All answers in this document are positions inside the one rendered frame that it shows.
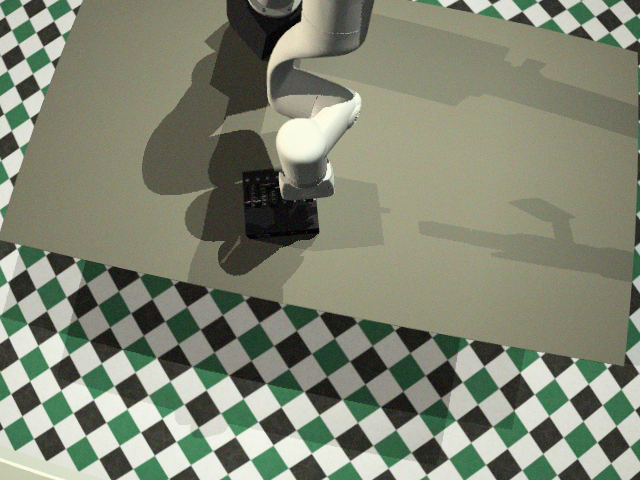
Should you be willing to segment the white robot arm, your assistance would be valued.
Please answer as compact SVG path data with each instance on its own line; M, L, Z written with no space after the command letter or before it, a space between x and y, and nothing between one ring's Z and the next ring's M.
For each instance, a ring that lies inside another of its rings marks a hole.
M257 12L272 18L291 14L301 3L248 1ZM297 69L294 59L341 56L357 50L366 39L374 1L303 0L301 22L279 39L272 52L268 101L276 112L291 118L277 134L281 163L274 164L274 172L281 172L297 188L312 188L324 179L327 154L357 120L361 97Z

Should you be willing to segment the black lighting desk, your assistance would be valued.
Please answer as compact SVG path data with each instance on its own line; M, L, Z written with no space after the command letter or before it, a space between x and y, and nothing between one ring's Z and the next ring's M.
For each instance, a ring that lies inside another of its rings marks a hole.
M242 177L249 239L320 233L316 198L308 203L283 199L274 169L246 171Z

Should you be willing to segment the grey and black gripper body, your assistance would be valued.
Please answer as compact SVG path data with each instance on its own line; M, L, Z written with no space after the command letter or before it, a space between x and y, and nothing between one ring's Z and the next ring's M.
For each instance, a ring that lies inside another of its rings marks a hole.
M327 171L324 179L312 188L302 189L290 184L279 172L279 185L282 198L285 200L303 200L329 197L334 194L334 175L330 161L327 159Z

